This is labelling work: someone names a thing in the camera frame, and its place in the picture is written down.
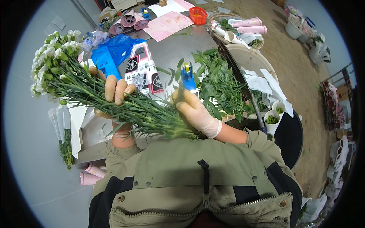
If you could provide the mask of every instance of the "pink paper roll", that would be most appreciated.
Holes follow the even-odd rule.
[[[89,173],[80,173],[81,177],[81,185],[94,185],[101,177],[97,177],[95,175]]]
[[[93,163],[89,162],[84,166],[84,170],[88,173],[91,173],[95,176],[98,176],[100,178],[103,178],[105,176],[105,172],[102,169],[99,169],[97,166],[95,166]]]
[[[110,33],[113,35],[121,34],[124,30],[124,26],[121,23],[121,18],[117,20],[111,27],[110,27]]]
[[[148,21],[141,17],[138,13],[134,13],[135,23],[134,29],[143,29],[147,27]]]
[[[129,11],[127,14],[123,15],[120,19],[121,19],[120,23],[124,27],[132,27],[135,23],[134,11],[133,10]]]
[[[262,26],[262,21],[260,20],[260,18],[251,18],[240,22],[233,22],[231,25],[234,28],[246,26]]]
[[[250,27],[238,27],[238,33],[260,33],[266,34],[268,30],[266,26],[250,26]]]

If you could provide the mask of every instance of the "latex glove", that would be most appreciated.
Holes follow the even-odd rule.
[[[126,93],[131,94],[136,90],[136,85],[134,84],[127,84],[127,82],[123,79],[118,80],[114,75],[109,75],[105,77],[103,72],[99,69],[99,74],[96,71],[96,67],[90,66],[89,72],[99,77],[100,79],[105,80],[105,99],[107,101],[115,101],[116,105],[121,105],[123,103],[124,98],[127,96]],[[110,119],[111,115],[108,113],[104,113],[98,109],[94,109],[94,113],[96,116],[104,117]]]
[[[167,0],[160,0],[160,6],[166,6]]]
[[[174,100],[177,95],[178,89],[172,94]],[[184,114],[187,121],[195,129],[205,134],[209,139],[214,139],[222,129],[222,122],[211,116],[200,99],[187,89],[184,89],[184,101],[178,102],[176,108]]]

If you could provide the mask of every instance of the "jacket pocket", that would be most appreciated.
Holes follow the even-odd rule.
[[[223,210],[212,210],[212,213],[233,226],[255,224],[255,227],[290,227],[292,198],[290,192],[284,192]]]
[[[121,209],[111,209],[109,224],[110,228],[117,227],[143,227],[143,228],[164,228],[164,227],[187,227],[201,211],[190,214],[171,214],[158,212],[140,212],[128,215]]]

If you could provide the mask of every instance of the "stainless steel table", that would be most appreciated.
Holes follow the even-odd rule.
[[[178,33],[184,33],[186,31],[187,28]],[[138,34],[140,35],[139,38],[144,36],[143,33],[144,31],[138,31]],[[135,34],[136,33],[130,33],[128,35],[133,37]],[[168,69],[169,67],[175,69],[181,58],[185,58],[184,62],[192,62],[193,68],[198,69],[200,64],[195,64],[191,52],[196,52],[196,50],[205,51],[217,47],[217,44],[211,38],[204,26],[192,27],[189,34],[186,36],[170,36],[160,42],[156,42],[154,39],[148,39],[147,44],[156,66],[164,69]],[[124,61],[118,66],[120,75],[124,75],[126,64],[127,61]],[[165,93],[171,94],[173,85],[168,87],[165,86],[171,76],[162,72],[159,72],[159,76],[161,83],[164,86]],[[103,128],[103,133],[101,133],[101,129],[105,123],[106,125]],[[110,120],[97,117],[91,120],[91,122],[81,130],[83,140],[82,149],[78,153],[78,159],[75,159],[74,163],[81,167],[81,163],[104,159],[105,146],[107,143],[111,143],[111,136],[105,138],[105,135],[111,130],[112,126]],[[137,145],[142,149],[147,147],[149,142],[149,139],[146,140],[144,137],[141,137],[137,140]]]

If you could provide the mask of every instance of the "red plastic basket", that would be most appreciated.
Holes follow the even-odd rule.
[[[190,18],[196,25],[203,25],[207,22],[208,14],[200,7],[189,9]]]

